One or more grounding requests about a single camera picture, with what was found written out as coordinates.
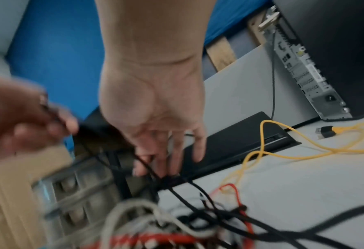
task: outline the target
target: hand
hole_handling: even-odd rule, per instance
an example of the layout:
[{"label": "hand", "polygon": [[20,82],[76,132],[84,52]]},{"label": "hand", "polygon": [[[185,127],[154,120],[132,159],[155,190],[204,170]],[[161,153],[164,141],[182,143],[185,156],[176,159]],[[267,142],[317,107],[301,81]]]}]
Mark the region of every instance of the hand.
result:
[{"label": "hand", "polygon": [[[206,132],[202,121],[204,84],[200,54],[173,63],[113,63],[107,59],[100,84],[100,109],[136,147],[136,154],[149,163],[155,155],[155,172],[163,177],[179,173],[183,158],[184,133],[195,136],[193,160],[203,159]],[[173,151],[167,167],[169,135]],[[134,163],[134,174],[147,170]]]},{"label": "hand", "polygon": [[60,143],[78,132],[78,122],[67,111],[55,115],[40,106],[40,88],[0,78],[0,159],[17,152],[32,152]]}]

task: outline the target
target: blue fabric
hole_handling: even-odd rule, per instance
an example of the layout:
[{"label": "blue fabric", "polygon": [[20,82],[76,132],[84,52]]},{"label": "blue fabric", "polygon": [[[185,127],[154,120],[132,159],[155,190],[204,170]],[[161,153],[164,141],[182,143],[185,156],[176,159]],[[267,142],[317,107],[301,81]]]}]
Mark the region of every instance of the blue fabric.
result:
[{"label": "blue fabric", "polygon": [[[266,2],[218,0],[205,43]],[[6,56],[12,75],[43,85],[82,119],[98,106],[103,58],[94,0],[31,0]]]}]

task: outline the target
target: yellow cable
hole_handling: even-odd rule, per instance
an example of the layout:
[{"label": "yellow cable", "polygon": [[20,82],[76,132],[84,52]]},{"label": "yellow cable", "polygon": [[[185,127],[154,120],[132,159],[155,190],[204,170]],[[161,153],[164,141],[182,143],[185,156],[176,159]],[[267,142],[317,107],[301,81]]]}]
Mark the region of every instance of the yellow cable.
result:
[{"label": "yellow cable", "polygon": [[[302,136],[303,138],[305,138],[307,141],[309,141],[311,144],[315,145],[316,147],[327,150],[328,152],[317,154],[317,155],[312,155],[312,156],[292,157],[292,156],[278,155],[278,154],[264,151],[264,145],[265,145],[265,143],[264,143],[264,124],[265,123],[275,123],[279,126],[286,127],[288,129],[296,132],[298,135]],[[299,131],[297,131],[296,129],[294,129],[288,125],[285,125],[285,124],[282,124],[282,123],[279,123],[276,121],[272,121],[272,120],[264,120],[260,124],[260,143],[261,143],[260,150],[250,152],[243,160],[242,167],[240,169],[232,172],[231,174],[229,174],[226,178],[224,178],[221,183],[221,186],[225,185],[227,183],[227,181],[229,181],[230,179],[232,179],[234,177],[237,178],[237,180],[234,184],[235,185],[239,184],[239,182],[241,181],[241,179],[243,177],[244,172],[247,169],[250,169],[253,166],[257,165],[264,154],[272,155],[272,156],[275,156],[278,158],[291,159],[291,160],[308,160],[308,159],[313,159],[313,158],[321,158],[321,157],[328,156],[331,154],[336,154],[336,153],[364,153],[364,149],[359,149],[359,150],[349,149],[349,148],[355,146],[356,144],[360,143],[362,140],[364,140],[364,129],[361,128],[362,126],[364,126],[364,123],[357,124],[355,126],[350,126],[350,127],[333,127],[332,130],[337,135],[342,134],[344,132],[348,132],[348,131],[358,131],[358,132],[360,132],[361,135],[358,137],[358,139],[350,142],[349,144],[347,144],[344,147],[330,148],[330,147],[326,147],[326,146],[316,143],[315,141],[311,140],[310,138],[306,137],[305,135],[303,135],[302,133],[300,133]],[[257,159],[252,164],[248,165],[248,161],[252,158],[252,156],[254,156],[256,154],[258,154]]]}]

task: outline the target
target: person's left hand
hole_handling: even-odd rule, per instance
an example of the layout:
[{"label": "person's left hand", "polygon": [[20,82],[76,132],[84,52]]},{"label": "person's left hand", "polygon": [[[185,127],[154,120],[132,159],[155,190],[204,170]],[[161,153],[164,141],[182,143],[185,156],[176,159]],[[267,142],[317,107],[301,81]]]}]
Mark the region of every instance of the person's left hand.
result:
[{"label": "person's left hand", "polygon": [[0,78],[0,159],[32,152],[62,142],[78,132],[78,121],[68,111],[46,111],[41,88]]}]

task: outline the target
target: computer tower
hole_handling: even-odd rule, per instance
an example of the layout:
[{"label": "computer tower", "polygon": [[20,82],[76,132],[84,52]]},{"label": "computer tower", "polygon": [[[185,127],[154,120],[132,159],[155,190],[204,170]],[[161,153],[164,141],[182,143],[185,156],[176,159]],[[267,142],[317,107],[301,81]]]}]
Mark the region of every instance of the computer tower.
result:
[{"label": "computer tower", "polygon": [[277,20],[264,35],[318,115],[327,121],[363,118],[364,0],[274,4],[267,17]]}]

